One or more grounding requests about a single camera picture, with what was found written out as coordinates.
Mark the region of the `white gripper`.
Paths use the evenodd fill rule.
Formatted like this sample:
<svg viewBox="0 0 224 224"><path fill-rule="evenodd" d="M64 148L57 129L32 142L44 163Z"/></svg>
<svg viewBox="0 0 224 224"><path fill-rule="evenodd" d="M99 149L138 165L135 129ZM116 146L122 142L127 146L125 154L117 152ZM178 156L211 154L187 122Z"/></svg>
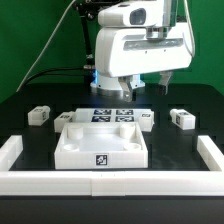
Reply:
<svg viewBox="0 0 224 224"><path fill-rule="evenodd" d="M164 39L147 39L144 28L102 28L96 39L95 66L102 76L119 77L123 99L131 102L130 75L163 71L158 90L166 95L173 76L169 70L187 68L192 60L191 50L186 23L177 23Z"/></svg>

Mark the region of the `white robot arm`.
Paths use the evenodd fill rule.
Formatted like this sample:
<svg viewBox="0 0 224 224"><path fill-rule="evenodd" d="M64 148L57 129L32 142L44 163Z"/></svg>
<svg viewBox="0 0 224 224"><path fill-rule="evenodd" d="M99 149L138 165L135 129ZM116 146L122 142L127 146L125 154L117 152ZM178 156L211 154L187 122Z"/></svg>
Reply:
<svg viewBox="0 0 224 224"><path fill-rule="evenodd" d="M96 38L98 93L133 100L142 74L158 72L163 91L175 70L190 65L195 54L190 20L177 20L178 0L131 0L103 9Z"/></svg>

